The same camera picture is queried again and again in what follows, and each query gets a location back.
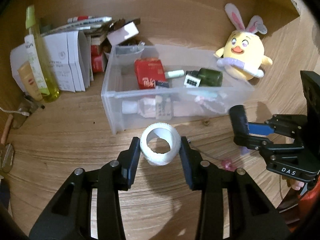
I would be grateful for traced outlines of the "dark green pump bottle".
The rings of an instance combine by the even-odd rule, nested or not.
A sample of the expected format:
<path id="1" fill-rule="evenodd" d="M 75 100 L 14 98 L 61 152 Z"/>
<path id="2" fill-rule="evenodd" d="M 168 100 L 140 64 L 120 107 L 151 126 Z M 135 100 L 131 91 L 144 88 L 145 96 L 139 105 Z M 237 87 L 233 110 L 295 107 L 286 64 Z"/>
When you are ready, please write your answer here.
<path id="1" fill-rule="evenodd" d="M 200 70 L 186 71 L 184 80 L 185 87 L 221 87 L 223 81 L 223 73 L 208 68 Z"/>

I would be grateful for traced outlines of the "pale green lip balm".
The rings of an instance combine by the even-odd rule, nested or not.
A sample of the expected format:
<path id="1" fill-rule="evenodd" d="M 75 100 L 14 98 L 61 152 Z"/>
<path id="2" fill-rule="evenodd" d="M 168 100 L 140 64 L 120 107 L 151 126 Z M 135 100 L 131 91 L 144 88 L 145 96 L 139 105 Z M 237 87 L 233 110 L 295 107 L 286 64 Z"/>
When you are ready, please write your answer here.
<path id="1" fill-rule="evenodd" d="M 172 70 L 164 73 L 166 79 L 175 79 L 185 75 L 184 70 Z"/>

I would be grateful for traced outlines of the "white tape roll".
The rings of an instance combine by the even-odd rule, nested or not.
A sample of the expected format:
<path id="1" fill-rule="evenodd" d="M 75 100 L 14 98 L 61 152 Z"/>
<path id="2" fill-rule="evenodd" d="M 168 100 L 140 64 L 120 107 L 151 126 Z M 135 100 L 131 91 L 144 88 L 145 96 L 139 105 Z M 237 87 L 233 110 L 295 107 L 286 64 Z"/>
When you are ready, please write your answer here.
<path id="1" fill-rule="evenodd" d="M 171 125 L 157 122 L 148 126 L 140 138 L 140 150 L 153 166 L 168 165 L 176 157 L 181 146 L 181 136 Z"/>

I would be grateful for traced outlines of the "small black card pack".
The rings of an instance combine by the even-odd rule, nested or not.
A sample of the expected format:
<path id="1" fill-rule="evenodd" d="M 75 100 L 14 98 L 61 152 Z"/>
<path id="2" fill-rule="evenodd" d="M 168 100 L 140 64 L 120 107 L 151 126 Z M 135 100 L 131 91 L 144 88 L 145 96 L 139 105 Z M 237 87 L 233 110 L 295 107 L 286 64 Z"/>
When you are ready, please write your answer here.
<path id="1" fill-rule="evenodd" d="M 170 85 L 167 81 L 156 80 L 155 81 L 155 88 L 156 89 L 170 88 Z"/>

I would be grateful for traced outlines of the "pink tube white cap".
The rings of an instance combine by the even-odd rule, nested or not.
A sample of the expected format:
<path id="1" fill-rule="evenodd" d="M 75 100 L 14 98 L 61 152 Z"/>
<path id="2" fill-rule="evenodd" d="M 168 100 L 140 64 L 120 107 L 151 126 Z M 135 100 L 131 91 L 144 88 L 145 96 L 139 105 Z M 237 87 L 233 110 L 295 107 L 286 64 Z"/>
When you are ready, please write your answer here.
<path id="1" fill-rule="evenodd" d="M 170 98 L 156 96 L 138 101 L 123 100 L 121 111 L 125 115 L 138 114 L 144 118 L 171 120 L 173 118 L 205 116 L 204 109 L 190 101 L 172 101 Z"/>

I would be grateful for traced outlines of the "red snack packet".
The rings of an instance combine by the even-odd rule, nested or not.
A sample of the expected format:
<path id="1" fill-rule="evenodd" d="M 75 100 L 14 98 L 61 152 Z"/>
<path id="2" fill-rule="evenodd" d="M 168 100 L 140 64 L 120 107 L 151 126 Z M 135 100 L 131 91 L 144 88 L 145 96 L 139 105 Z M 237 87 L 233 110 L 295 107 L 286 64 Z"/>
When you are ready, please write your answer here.
<path id="1" fill-rule="evenodd" d="M 140 89 L 155 88 L 156 81 L 166 81 L 160 59 L 147 57 L 135 60 L 135 74 Z"/>

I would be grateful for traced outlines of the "black purple spray bottle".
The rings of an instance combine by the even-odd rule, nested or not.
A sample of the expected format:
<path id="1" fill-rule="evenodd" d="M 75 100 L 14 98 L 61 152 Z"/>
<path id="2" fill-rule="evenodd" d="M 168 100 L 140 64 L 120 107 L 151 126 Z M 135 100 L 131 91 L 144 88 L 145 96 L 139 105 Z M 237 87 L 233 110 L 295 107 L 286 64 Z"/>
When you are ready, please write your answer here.
<path id="1" fill-rule="evenodd" d="M 240 155 L 249 154 L 247 140 L 249 137 L 248 120 L 243 105 L 236 105 L 230 108 L 229 117 L 234 133 L 234 143 L 240 147 Z"/>

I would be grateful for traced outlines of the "yellow chick plush toy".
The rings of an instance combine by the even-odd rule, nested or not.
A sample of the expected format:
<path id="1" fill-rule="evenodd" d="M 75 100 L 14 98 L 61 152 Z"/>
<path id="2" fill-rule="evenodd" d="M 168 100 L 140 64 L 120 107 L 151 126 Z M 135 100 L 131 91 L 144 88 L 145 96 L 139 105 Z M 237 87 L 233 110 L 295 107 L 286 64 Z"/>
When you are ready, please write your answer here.
<path id="1" fill-rule="evenodd" d="M 271 66 L 273 61 L 265 55 L 264 45 L 257 35 L 267 34 L 263 19 L 254 15 L 245 26 L 234 4 L 227 3 L 225 12 L 236 30 L 231 33 L 224 47 L 215 52 L 217 65 L 236 79 L 249 81 L 264 77 L 260 66 Z"/>

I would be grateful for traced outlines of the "clear plastic storage bin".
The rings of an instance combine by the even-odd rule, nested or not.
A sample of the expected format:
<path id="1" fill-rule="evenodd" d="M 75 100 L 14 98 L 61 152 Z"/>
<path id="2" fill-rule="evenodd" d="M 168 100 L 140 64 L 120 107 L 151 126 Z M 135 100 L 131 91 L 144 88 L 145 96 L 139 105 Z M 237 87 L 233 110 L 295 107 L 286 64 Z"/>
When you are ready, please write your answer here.
<path id="1" fill-rule="evenodd" d="M 232 106 L 244 104 L 254 91 L 254 87 L 247 81 L 235 79 L 224 69 L 218 67 L 216 65 L 217 59 L 212 50 L 157 44 L 155 46 L 145 46 L 140 59 L 147 57 L 160 59 L 166 72 L 172 70 L 184 70 L 186 72 L 188 70 L 200 70 L 201 68 L 221 71 L 223 73 L 222 86 L 185 87 L 185 78 L 179 77 L 168 80 L 170 88 L 140 89 L 135 74 L 135 62 L 119 64 L 110 58 L 106 67 L 101 99 L 113 134 L 127 129 L 148 127 L 155 122 L 177 124 L 226 115 Z M 189 93 L 197 90 L 217 93 L 219 99 L 215 101 L 195 101 L 195 96 Z M 138 114 L 125 115 L 121 111 L 123 100 L 138 101 L 142 98 L 155 98 L 156 96 L 170 98 L 172 101 L 197 103 L 204 109 L 205 116 L 156 120 L 155 118 L 144 118 Z"/>

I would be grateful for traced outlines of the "yellow green spray bottle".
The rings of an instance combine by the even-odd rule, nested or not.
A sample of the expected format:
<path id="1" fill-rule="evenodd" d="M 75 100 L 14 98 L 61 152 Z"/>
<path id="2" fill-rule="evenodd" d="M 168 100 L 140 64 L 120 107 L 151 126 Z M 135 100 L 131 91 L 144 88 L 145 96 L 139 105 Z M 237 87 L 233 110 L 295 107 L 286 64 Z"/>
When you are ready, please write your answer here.
<path id="1" fill-rule="evenodd" d="M 51 71 L 47 50 L 36 20 L 34 5 L 26 9 L 25 29 L 27 34 L 24 37 L 24 44 L 35 82 L 44 101 L 54 102 L 59 98 L 60 91 Z"/>

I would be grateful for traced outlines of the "beige cosmetic tube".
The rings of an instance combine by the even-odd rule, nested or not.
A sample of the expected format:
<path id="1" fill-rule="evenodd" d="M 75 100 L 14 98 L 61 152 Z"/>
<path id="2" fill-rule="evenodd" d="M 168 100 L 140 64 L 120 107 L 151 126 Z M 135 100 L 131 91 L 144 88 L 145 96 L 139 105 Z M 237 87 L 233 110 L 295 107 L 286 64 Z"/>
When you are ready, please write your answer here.
<path id="1" fill-rule="evenodd" d="M 42 94 L 37 86 L 33 71 L 31 69 L 30 63 L 25 61 L 20 68 L 18 69 L 18 74 L 21 78 L 21 81 L 27 90 L 27 93 L 35 100 L 42 101 Z"/>

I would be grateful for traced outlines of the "small white cardboard box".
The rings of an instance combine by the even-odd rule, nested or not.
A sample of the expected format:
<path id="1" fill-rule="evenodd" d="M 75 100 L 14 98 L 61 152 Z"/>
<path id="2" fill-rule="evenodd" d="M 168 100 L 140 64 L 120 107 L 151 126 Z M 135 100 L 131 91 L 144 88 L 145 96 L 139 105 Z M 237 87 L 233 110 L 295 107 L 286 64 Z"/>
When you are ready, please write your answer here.
<path id="1" fill-rule="evenodd" d="M 107 39 L 111 46 L 119 45 L 139 34 L 139 30 L 137 29 L 134 22 L 130 22 L 125 24 L 118 30 L 109 32 L 107 34 Z"/>

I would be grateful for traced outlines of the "white paper box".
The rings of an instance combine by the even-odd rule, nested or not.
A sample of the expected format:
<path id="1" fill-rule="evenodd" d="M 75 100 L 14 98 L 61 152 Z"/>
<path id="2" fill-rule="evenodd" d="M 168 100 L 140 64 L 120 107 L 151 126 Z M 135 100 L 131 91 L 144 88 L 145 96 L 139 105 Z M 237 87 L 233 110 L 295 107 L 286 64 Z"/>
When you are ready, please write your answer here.
<path id="1" fill-rule="evenodd" d="M 45 36 L 44 47 L 59 89 L 84 92 L 91 81 L 91 52 L 82 31 Z"/>

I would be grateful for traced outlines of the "red white marker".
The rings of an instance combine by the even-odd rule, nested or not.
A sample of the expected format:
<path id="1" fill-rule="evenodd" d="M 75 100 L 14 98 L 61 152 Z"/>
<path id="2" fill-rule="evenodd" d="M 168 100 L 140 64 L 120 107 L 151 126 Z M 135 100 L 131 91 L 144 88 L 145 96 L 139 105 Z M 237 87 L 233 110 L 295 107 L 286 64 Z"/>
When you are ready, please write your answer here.
<path id="1" fill-rule="evenodd" d="M 75 17 L 71 17 L 67 20 L 67 23 L 74 23 L 74 22 L 79 22 L 79 21 L 83 21 L 83 20 L 89 20 L 92 19 L 93 16 L 75 16 Z"/>

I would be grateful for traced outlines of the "pink plush keychain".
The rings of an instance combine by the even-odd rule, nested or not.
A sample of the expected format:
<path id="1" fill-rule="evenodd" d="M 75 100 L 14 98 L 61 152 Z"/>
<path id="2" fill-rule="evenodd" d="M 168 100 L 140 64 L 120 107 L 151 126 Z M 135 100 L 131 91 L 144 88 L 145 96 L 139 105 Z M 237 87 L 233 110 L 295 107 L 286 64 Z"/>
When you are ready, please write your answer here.
<path id="1" fill-rule="evenodd" d="M 223 169 L 226 171 L 234 172 L 237 169 L 237 167 L 233 164 L 231 159 L 223 159 L 221 161 L 221 165 L 222 165 Z"/>

